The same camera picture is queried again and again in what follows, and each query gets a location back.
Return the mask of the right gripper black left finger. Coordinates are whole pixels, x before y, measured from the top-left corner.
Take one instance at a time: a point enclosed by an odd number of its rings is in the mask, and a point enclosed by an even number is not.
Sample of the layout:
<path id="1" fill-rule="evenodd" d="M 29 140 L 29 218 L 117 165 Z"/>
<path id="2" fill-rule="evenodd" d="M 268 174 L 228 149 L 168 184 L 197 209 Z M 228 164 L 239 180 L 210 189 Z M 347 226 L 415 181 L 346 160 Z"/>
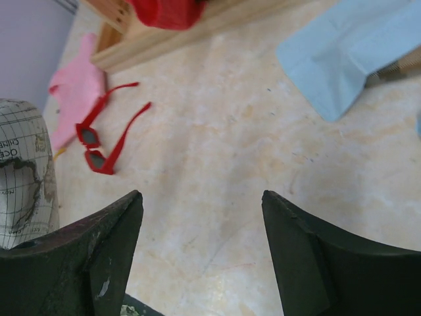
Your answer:
<path id="1" fill-rule="evenodd" d="M 134 190 L 45 236 L 1 250 L 2 315 L 119 315 L 143 218 Z"/>

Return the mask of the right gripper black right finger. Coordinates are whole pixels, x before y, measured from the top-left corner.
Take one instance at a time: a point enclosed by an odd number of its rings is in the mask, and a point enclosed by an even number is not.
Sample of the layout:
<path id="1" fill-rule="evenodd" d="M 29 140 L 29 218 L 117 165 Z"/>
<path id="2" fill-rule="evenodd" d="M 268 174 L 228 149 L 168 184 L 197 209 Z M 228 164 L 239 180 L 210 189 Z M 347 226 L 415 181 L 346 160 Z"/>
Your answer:
<path id="1" fill-rule="evenodd" d="M 375 242 L 276 192 L 262 214 L 284 315 L 419 315 L 420 252 Z"/>

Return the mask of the map print glasses case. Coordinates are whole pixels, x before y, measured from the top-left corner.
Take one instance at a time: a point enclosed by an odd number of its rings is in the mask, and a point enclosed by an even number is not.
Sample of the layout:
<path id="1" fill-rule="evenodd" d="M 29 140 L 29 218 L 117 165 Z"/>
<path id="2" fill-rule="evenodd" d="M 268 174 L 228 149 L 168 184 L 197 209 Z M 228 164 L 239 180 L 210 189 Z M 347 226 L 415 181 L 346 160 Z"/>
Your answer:
<path id="1" fill-rule="evenodd" d="M 39 109 L 1 99 L 1 248 L 59 228 L 53 152 Z"/>

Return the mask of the red sunglasses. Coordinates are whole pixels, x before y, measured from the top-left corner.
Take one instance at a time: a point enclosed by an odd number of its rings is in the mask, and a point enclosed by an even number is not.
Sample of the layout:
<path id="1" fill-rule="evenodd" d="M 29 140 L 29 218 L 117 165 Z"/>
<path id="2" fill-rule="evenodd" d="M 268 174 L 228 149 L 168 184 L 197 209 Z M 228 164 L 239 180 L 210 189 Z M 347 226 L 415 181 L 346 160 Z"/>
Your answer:
<path id="1" fill-rule="evenodd" d="M 130 82 L 107 90 L 98 98 L 86 118 L 76 123 L 76 135 L 84 147 L 84 158 L 91 171 L 103 175 L 116 173 L 116 164 L 123 152 L 130 128 L 152 107 L 153 103 L 148 101 L 143 104 L 124 126 L 120 125 L 114 131 L 111 128 L 116 125 L 110 121 L 105 122 L 103 113 L 107 111 L 110 101 L 118 90 L 138 88 L 140 85 L 139 82 Z"/>

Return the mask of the large light blue cloth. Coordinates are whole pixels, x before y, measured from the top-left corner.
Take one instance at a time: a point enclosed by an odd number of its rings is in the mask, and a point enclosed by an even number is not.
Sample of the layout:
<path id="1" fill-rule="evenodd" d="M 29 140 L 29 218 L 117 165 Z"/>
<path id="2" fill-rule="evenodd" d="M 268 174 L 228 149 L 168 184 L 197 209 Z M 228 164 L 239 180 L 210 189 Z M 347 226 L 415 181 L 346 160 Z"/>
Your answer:
<path id="1" fill-rule="evenodd" d="M 339 1 L 281 42 L 277 58 L 313 109 L 333 122 L 371 74 L 419 46 L 419 1 Z"/>

